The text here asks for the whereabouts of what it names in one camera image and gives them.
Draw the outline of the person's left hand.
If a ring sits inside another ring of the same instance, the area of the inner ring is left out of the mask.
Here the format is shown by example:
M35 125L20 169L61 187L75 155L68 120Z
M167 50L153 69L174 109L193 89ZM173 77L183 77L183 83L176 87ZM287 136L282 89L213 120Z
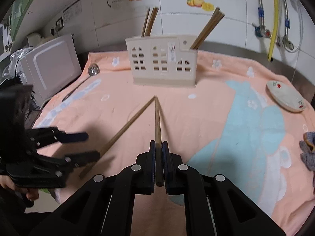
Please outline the person's left hand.
M27 199L30 201L35 201L39 198L38 189L18 188L8 176L1 175L0 184L1 184L1 187L3 187L4 189L10 189L13 191L17 191L19 193L24 193Z

